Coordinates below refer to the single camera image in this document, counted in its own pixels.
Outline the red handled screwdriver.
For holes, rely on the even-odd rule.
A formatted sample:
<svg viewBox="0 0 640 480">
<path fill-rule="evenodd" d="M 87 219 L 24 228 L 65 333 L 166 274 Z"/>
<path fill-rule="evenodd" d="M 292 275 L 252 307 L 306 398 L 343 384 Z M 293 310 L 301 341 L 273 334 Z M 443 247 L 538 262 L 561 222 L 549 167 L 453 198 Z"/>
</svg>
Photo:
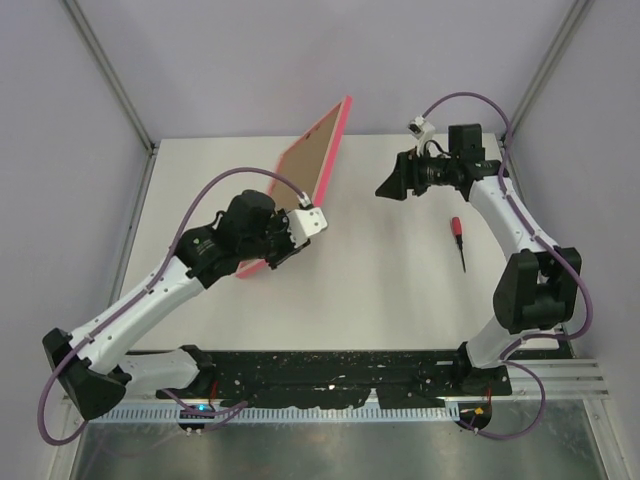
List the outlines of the red handled screwdriver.
<svg viewBox="0 0 640 480">
<path fill-rule="evenodd" d="M 462 224 L 459 217 L 453 217 L 451 219 L 451 231 L 456 242 L 456 246 L 461 258 L 461 265 L 463 271 L 466 271 L 466 262 L 464 257 L 464 243 L 463 243 L 463 231 Z"/>
</svg>

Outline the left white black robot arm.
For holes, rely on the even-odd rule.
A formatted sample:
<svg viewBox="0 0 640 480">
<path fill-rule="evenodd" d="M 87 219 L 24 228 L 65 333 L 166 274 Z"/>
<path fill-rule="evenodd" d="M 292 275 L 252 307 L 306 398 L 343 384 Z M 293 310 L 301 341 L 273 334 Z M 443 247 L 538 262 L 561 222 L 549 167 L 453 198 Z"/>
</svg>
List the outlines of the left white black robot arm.
<svg viewBox="0 0 640 480">
<path fill-rule="evenodd" d="M 208 354 L 184 345 L 160 354 L 130 354 L 131 347 L 182 304 L 254 260 L 277 268 L 328 226 L 313 205 L 278 209 L 261 192 L 246 190 L 207 225 L 178 237 L 170 253 L 132 291 L 98 317 L 66 333 L 55 328 L 43 346 L 57 378 L 85 420 L 96 419 L 126 395 L 165 389 L 201 398 L 214 383 Z"/>
</svg>

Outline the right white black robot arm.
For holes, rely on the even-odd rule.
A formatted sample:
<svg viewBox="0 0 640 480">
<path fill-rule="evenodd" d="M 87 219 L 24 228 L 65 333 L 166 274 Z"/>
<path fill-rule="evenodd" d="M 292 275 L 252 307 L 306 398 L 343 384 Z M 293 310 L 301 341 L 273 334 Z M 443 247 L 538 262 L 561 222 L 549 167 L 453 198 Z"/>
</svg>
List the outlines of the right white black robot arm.
<svg viewBox="0 0 640 480">
<path fill-rule="evenodd" d="M 454 125 L 448 147 L 432 155 L 434 127 L 424 118 L 408 129 L 415 147 L 397 154 L 390 176 L 376 189 L 380 198 L 404 201 L 435 186 L 458 191 L 483 217 L 506 259 L 493 294 L 493 316 L 456 352 L 452 381 L 479 395 L 500 378 L 506 360 L 525 341 L 551 335 L 574 312 L 582 259 L 562 248 L 533 219 L 513 190 L 502 160 L 489 160 L 478 124 Z"/>
</svg>

